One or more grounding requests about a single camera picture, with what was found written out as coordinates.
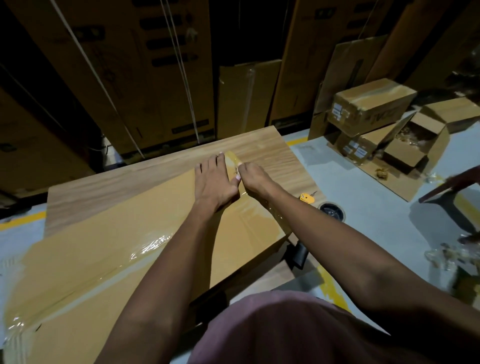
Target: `wooden table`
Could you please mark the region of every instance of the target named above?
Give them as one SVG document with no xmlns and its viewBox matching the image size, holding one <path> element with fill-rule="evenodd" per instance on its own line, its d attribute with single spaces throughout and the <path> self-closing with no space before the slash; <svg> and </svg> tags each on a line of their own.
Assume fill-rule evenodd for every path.
<svg viewBox="0 0 480 364">
<path fill-rule="evenodd" d="M 45 237 L 176 177 L 212 154 L 228 150 L 243 162 L 258 163 L 292 195 L 315 193 L 315 205 L 325 201 L 315 181 L 275 127 L 270 126 L 53 186 L 48 191 Z M 245 295 L 246 292 L 271 290 L 318 265 L 309 256 L 309 264 L 303 271 L 292 272 L 284 261 L 278 263 L 281 254 L 282 250 L 255 269 L 230 296 L 238 298 L 240 291 Z"/>
</svg>

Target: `person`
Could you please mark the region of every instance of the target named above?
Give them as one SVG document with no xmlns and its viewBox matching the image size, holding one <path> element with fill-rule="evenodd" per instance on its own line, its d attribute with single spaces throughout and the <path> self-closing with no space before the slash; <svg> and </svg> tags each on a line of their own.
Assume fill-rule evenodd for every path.
<svg viewBox="0 0 480 364">
<path fill-rule="evenodd" d="M 228 180 L 220 153 L 195 167 L 195 202 L 115 323 L 96 363 L 168 363 L 195 257 L 213 214 L 245 187 L 275 207 L 354 304 L 385 332 L 303 292 L 247 296 L 215 319 L 190 363 L 430 363 L 475 360 L 480 313 L 425 282 L 372 240 L 290 195 L 255 163 Z"/>
</svg>

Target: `blue floor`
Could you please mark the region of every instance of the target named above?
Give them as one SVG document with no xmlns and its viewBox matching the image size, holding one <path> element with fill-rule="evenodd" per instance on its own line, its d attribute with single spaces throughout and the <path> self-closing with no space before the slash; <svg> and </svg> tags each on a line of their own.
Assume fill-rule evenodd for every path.
<svg viewBox="0 0 480 364">
<path fill-rule="evenodd" d="M 284 139 L 297 140 L 307 135 L 308 130 L 287 135 Z M 466 132 L 452 135 L 450 144 L 434 172 L 446 178 L 479 165 L 479 140 L 479 123 Z M 327 141 L 323 137 L 295 144 L 290 148 L 327 199 L 343 207 L 348 225 L 375 241 L 421 278 L 440 289 L 448 289 L 453 272 L 433 268 L 425 259 L 424 253 L 432 248 L 438 248 L 441 243 L 455 242 L 461 233 L 472 229 L 468 222 L 458 219 L 455 222 L 443 205 L 435 203 L 420 205 L 416 199 L 412 202 L 404 201 L 334 152 L 327 146 Z M 416 198 L 435 186 L 435 183 L 424 184 Z M 462 194 L 480 210 L 480 188 L 477 185 L 466 189 Z M 45 205 L 36 206 L 29 214 L 44 210 Z M 0 230 L 0 259 L 19 254 L 31 244 L 41 240 L 43 229 L 44 220 L 39 219 Z M 320 283 L 318 272 L 313 271 L 279 289 L 306 291 L 328 299 L 329 297 L 325 297 L 320 289 Z M 370 322 L 345 294 L 343 296 L 353 314 Z M 2 298 L 0 295 L 0 305 L 3 305 Z M 188 356 L 189 352 L 185 352 L 172 362 L 184 363 Z"/>
</svg>

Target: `person's left arm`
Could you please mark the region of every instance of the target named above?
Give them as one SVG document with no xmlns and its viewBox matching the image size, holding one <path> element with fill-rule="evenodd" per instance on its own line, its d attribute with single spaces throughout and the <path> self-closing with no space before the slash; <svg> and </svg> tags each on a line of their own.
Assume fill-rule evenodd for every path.
<svg viewBox="0 0 480 364">
<path fill-rule="evenodd" d="M 228 180 L 225 156 L 195 167 L 195 203 L 133 292 L 96 364 L 168 363 L 181 334 L 195 274 L 195 260 L 213 214 L 238 193 L 240 176 Z"/>
</svg>

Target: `person's left hand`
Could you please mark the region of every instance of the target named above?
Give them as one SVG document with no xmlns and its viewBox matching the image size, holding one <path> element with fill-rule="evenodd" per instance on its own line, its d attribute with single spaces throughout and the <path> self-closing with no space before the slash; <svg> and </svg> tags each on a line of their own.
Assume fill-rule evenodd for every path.
<svg viewBox="0 0 480 364">
<path fill-rule="evenodd" d="M 228 180 L 225 155 L 212 155 L 195 166 L 195 200 L 213 203 L 215 210 L 226 204 L 239 192 L 241 177 Z"/>
</svg>

